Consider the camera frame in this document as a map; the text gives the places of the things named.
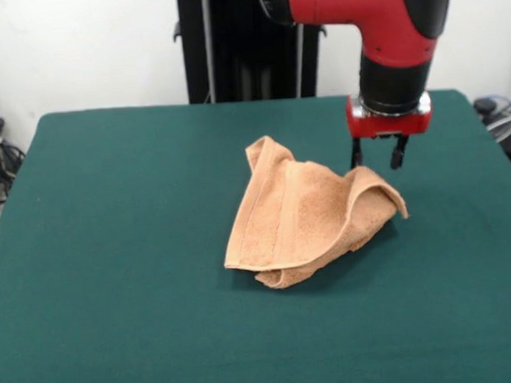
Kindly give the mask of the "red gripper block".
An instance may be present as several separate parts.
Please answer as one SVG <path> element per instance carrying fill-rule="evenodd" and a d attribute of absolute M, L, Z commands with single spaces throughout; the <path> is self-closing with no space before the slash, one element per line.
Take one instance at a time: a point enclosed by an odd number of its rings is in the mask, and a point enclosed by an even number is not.
<path fill-rule="evenodd" d="M 349 95 L 346 101 L 346 124 L 353 137 L 351 168 L 363 165 L 361 138 L 399 135 L 391 156 L 391 169 L 400 169 L 404 162 L 407 135 L 427 131 L 432 116 L 431 97 L 423 92 L 419 102 L 411 112 L 382 114 L 368 109 L 359 95 Z"/>

